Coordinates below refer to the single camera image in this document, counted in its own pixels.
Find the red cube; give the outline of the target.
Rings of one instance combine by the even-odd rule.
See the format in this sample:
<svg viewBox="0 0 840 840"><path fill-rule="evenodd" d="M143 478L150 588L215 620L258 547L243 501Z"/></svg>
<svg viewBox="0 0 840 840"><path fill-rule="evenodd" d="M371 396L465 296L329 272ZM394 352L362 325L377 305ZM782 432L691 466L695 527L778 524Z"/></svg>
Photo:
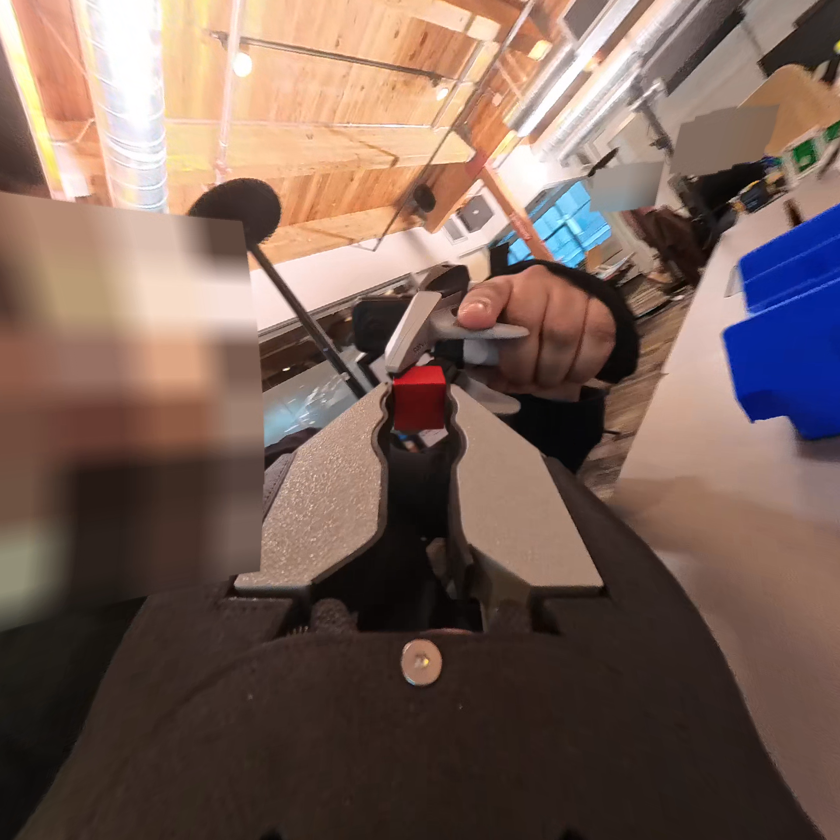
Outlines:
<svg viewBox="0 0 840 840"><path fill-rule="evenodd" d="M448 384L438 364L414 366L392 381L393 428L414 434L445 428Z"/></svg>

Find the silver air duct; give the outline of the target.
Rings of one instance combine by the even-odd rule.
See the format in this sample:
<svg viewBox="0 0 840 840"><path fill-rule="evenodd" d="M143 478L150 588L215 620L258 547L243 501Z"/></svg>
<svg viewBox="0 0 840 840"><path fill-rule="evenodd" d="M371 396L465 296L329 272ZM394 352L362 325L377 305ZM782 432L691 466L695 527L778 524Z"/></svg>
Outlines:
<svg viewBox="0 0 840 840"><path fill-rule="evenodd" d="M520 141L567 159L615 111L674 92L744 19L743 1L571 2L563 36L505 117Z"/></svg>
<svg viewBox="0 0 840 840"><path fill-rule="evenodd" d="M112 203L168 212L159 1L72 3Z"/></svg>

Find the black foam microphone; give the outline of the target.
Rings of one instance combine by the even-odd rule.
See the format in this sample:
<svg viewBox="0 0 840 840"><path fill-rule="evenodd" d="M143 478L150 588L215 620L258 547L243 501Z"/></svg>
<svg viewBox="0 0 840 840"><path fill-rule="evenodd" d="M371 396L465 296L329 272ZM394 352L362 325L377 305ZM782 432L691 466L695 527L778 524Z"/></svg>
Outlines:
<svg viewBox="0 0 840 840"><path fill-rule="evenodd" d="M274 189L256 178L237 178L213 186L190 208L190 217L240 222L245 232L247 251L255 258L284 302L295 314L323 358L330 363L342 383L361 399L367 391L359 378L340 357L333 341L303 307L295 293L281 278L261 245L280 225L281 204Z"/></svg>

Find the cardboard box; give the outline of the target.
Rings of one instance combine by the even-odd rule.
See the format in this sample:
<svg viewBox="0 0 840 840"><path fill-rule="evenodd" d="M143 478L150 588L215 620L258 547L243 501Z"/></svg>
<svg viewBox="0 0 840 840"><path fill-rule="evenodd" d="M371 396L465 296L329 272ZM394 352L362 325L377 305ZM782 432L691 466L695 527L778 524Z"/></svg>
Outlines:
<svg viewBox="0 0 840 840"><path fill-rule="evenodd" d="M778 108L767 155L782 156L790 148L839 122L837 91L815 79L803 66L790 64L777 69L738 107Z"/></svg>

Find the black track light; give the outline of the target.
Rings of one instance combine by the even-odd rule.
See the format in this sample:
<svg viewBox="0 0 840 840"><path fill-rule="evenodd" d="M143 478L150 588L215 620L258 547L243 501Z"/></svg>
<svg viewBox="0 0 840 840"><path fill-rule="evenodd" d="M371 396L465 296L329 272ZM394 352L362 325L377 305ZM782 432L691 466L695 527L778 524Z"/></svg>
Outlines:
<svg viewBox="0 0 840 840"><path fill-rule="evenodd" d="M452 76L440 70L398 64L385 59L354 56L336 50L296 45L257 36L242 36L234 57L234 76L245 79L255 73L270 72L272 85L279 91L293 88L315 91L324 89L330 96L341 97L352 84L354 70L364 76L400 81L422 81L433 91L438 101L455 93L472 80Z"/></svg>

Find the stack of blue bins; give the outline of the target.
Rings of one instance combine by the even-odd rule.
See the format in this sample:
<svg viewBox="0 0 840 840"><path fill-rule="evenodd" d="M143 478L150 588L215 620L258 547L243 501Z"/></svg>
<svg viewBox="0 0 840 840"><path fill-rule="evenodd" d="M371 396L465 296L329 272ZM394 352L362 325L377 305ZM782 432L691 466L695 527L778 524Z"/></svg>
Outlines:
<svg viewBox="0 0 840 840"><path fill-rule="evenodd" d="M541 191L527 205L528 218L552 258L571 268L582 268L587 254L603 245L612 228L591 208L583 181L568 182Z"/></svg>

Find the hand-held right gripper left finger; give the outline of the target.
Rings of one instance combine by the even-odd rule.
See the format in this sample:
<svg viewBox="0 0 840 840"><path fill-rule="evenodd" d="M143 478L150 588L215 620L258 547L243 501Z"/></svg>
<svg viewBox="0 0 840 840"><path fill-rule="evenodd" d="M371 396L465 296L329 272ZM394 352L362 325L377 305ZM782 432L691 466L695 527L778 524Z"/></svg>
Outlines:
<svg viewBox="0 0 840 840"><path fill-rule="evenodd" d="M381 538L391 390L378 385L297 449L264 518L259 570L236 578L238 595L308 597Z"/></svg>

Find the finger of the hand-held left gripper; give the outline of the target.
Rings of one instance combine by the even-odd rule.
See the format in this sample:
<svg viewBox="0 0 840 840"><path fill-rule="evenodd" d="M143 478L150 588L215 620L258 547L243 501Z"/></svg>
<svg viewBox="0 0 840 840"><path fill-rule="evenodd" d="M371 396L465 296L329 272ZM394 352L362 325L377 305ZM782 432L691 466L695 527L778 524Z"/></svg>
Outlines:
<svg viewBox="0 0 840 840"><path fill-rule="evenodd" d="M482 382L461 382L459 387L496 416L513 416L520 411L521 405L518 399L495 391Z"/></svg>
<svg viewBox="0 0 840 840"><path fill-rule="evenodd" d="M399 376L416 365L431 345L431 317L442 296L419 291L409 302L385 346L384 365L389 376Z"/></svg>

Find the blue plastic bin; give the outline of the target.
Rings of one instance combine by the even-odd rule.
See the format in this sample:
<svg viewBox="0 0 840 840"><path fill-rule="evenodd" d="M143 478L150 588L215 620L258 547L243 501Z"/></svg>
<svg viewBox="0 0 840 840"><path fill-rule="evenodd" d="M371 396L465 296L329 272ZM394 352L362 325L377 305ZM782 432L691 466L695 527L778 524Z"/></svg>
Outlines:
<svg viewBox="0 0 840 840"><path fill-rule="evenodd" d="M839 435L839 205L738 263L746 317L722 334L752 422L786 417L807 440Z"/></svg>

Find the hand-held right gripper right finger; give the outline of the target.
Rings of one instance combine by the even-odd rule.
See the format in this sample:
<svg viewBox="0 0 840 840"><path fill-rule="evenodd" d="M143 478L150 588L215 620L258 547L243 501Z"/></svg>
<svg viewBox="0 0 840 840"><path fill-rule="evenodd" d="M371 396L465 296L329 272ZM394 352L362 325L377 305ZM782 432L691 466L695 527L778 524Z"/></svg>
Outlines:
<svg viewBox="0 0 840 840"><path fill-rule="evenodd" d="M451 573L467 596L589 596L603 580L541 453L449 390Z"/></svg>

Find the person's black shirt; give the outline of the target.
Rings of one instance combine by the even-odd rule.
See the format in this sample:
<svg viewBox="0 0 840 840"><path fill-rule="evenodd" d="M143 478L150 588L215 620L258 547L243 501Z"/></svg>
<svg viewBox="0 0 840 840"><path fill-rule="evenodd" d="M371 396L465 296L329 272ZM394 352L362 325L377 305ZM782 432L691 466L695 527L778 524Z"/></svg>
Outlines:
<svg viewBox="0 0 840 840"><path fill-rule="evenodd" d="M385 534L307 610L223 582L2 633L2 838L441 837L400 659L459 624L445 465L390 454Z"/></svg>

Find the person's left hand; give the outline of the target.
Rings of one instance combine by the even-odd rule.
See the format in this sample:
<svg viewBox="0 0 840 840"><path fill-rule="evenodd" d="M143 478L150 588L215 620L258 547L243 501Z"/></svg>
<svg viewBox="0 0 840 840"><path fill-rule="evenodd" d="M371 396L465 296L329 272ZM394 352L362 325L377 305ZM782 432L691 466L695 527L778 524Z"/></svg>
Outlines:
<svg viewBox="0 0 840 840"><path fill-rule="evenodd" d="M550 401L579 401L616 342L608 307L543 266L483 281L465 295L457 320L471 331L497 322L526 329L527 336L503 342L497 365L479 375L497 392Z"/></svg>

